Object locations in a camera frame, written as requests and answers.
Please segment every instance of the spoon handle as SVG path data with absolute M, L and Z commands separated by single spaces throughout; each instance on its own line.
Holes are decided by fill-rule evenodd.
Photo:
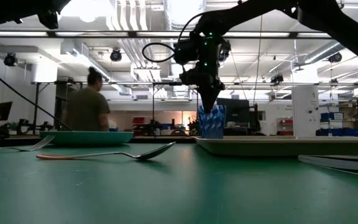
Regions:
M 107 155 L 117 155 L 122 154 L 129 157 L 134 157 L 128 153 L 125 152 L 103 152 L 103 153 L 94 153 L 94 154 L 83 154 L 83 155 L 76 155 L 76 156 L 59 156 L 59 155 L 44 155 L 44 154 L 38 154 L 38 159 L 81 159 L 81 158 L 87 158 L 87 157 L 94 157 L 94 156 L 107 156 Z

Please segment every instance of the blue cup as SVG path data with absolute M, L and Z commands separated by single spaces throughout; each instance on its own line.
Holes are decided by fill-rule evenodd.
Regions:
M 203 106 L 198 108 L 200 135 L 205 139 L 222 139 L 226 107 L 214 105 L 210 113 L 205 113 Z

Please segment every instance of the green plate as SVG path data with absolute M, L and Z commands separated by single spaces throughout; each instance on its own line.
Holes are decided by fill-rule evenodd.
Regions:
M 40 136 L 55 136 L 52 144 L 61 146 L 112 146 L 127 143 L 133 137 L 132 132 L 107 131 L 41 131 Z

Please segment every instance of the olive green shirt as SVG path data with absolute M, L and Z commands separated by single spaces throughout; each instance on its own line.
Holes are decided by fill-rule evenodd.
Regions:
M 105 97 L 92 88 L 72 93 L 66 108 L 67 125 L 73 131 L 105 131 L 99 115 L 110 113 Z

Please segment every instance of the green table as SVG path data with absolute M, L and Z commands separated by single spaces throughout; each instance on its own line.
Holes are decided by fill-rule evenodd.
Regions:
M 108 150 L 0 151 L 0 223 L 358 223 L 358 176 L 296 159 L 216 157 L 196 144 L 150 162 L 35 158 Z

